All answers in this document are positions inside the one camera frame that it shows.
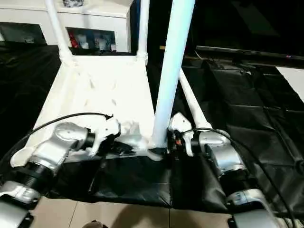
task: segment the black backdrop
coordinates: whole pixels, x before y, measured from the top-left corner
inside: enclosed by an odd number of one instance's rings
[[[2,155],[29,131],[59,68],[57,47],[2,47],[0,53]],[[161,73],[161,54],[147,66],[153,105]],[[200,106],[214,128],[228,131],[259,157],[287,203],[303,218],[304,104],[274,67],[229,65],[214,61],[184,64]],[[173,113],[191,120],[180,85]],[[286,212],[264,174],[246,151],[240,151],[265,194]],[[153,162],[147,158],[66,164],[49,197],[112,201],[226,212],[224,193],[201,157]],[[92,180],[91,192],[88,192]]]

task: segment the tile floor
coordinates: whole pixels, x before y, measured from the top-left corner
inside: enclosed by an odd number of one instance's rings
[[[82,228],[95,219],[110,228],[228,228],[229,218],[195,211],[47,198],[40,201],[33,214],[32,228]]]

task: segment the white pole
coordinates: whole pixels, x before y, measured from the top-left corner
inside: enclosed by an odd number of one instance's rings
[[[149,7],[150,7],[150,0],[141,1],[137,57],[143,59],[146,65],[148,63],[147,41],[148,41]]]
[[[189,85],[189,82],[182,69],[180,69],[180,84],[184,91],[191,114],[193,116],[195,127],[212,128],[211,124],[209,124],[209,122],[206,120],[205,115],[202,112],[202,110],[199,106],[199,103],[198,103],[198,101],[191,89],[191,86]]]
[[[57,11],[56,11],[56,8],[54,5],[54,1],[45,0],[45,3],[46,3],[47,10],[48,10],[47,12],[48,12],[49,18],[50,18],[52,26],[53,26],[55,36],[57,38],[60,59],[64,59],[64,58],[71,59],[72,53],[68,49],[68,44],[64,38],[64,34],[63,34],[62,27],[59,22],[59,18],[58,18]]]
[[[172,3],[151,141],[151,144],[155,147],[166,147],[167,128],[179,80],[194,3],[195,0],[173,0]]]

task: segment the black fabric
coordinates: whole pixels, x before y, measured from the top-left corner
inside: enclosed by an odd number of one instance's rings
[[[147,66],[154,107],[161,74],[158,64],[149,60]],[[57,47],[0,50],[0,117],[8,132],[4,148],[32,128],[59,66]],[[259,157],[296,217],[303,218],[304,104],[284,77],[274,67],[218,62],[183,69],[212,126],[228,131]],[[180,85],[172,114],[177,112],[193,123]],[[12,122],[18,130],[11,127]],[[284,215],[286,210],[269,181],[248,152],[239,149],[266,196]],[[224,192],[199,156],[65,164],[49,197],[227,212]]]
[[[34,126],[59,66],[57,46],[0,43],[0,157]]]

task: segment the wire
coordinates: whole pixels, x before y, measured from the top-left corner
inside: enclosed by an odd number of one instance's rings
[[[196,54],[196,56],[197,56],[200,60],[204,60],[204,59],[198,54],[198,52],[197,52],[196,50],[194,50],[194,53]]]
[[[270,175],[268,174],[267,170],[265,169],[265,167],[263,166],[262,162],[256,157],[256,155],[246,146],[244,145],[242,142],[232,139],[227,133],[222,132],[221,130],[216,130],[216,129],[212,129],[212,128],[207,128],[207,127],[199,127],[199,128],[194,128],[191,130],[187,130],[185,132],[182,132],[182,134],[186,134],[189,132],[196,132],[196,131],[211,131],[211,132],[216,132],[220,135],[225,136],[227,139],[229,139],[231,142],[233,142],[234,144],[239,144],[242,147],[244,147],[251,155],[251,157],[254,158],[255,162],[259,165],[259,167],[261,168],[261,170],[263,171],[263,173],[265,174],[265,176],[267,177],[267,179],[269,180],[270,184],[272,185],[272,187],[275,189],[275,191],[277,192],[278,196],[280,197],[282,203],[284,204],[284,207],[287,210],[287,213],[291,219],[292,222],[292,227],[296,228],[295,226],[295,217],[294,214],[292,213],[290,207],[288,206],[288,204],[286,203],[284,197],[282,196],[282,193],[280,192],[280,190],[278,189],[278,187],[276,186],[276,184],[273,182],[273,180],[271,179]],[[287,227],[289,227],[289,224],[287,222],[287,220],[284,218],[284,222],[286,223]]]
[[[3,166],[3,162],[6,161],[7,158],[10,158],[14,155],[14,153],[16,152],[16,150],[20,147],[21,144],[23,144],[33,133],[39,131],[40,129],[46,127],[46,126],[49,126],[53,123],[56,123],[60,120],[64,120],[64,119],[68,119],[68,118],[71,118],[71,117],[74,117],[74,116],[80,116],[80,115],[101,115],[101,116],[104,116],[106,119],[109,119],[111,118],[109,115],[105,115],[105,114],[102,114],[102,113],[75,113],[75,114],[70,114],[70,115],[65,115],[65,116],[62,116],[62,117],[59,117],[55,120],[52,120],[52,121],[49,121],[47,123],[44,123],[43,125],[31,130],[29,133],[27,133],[25,136],[23,136],[18,142],[15,143],[15,145],[13,145],[9,151],[3,156],[3,158],[1,159],[0,161],[0,167]]]

